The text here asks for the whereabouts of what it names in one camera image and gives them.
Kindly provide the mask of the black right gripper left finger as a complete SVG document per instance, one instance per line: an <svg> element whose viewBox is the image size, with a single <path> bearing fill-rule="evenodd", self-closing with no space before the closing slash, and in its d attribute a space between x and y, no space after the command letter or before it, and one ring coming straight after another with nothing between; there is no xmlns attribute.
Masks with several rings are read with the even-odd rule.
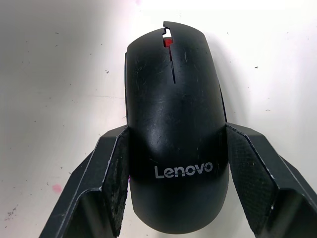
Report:
<svg viewBox="0 0 317 238"><path fill-rule="evenodd" d="M129 177L129 129L110 130L71 173L42 238L116 238Z"/></svg>

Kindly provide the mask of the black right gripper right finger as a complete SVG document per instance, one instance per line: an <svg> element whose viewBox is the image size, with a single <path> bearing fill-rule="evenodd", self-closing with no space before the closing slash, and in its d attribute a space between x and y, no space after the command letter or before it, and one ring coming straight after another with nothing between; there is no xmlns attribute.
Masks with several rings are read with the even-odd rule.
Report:
<svg viewBox="0 0 317 238"><path fill-rule="evenodd" d="M233 182L257 238L315 238L317 194L261 133L226 125Z"/></svg>

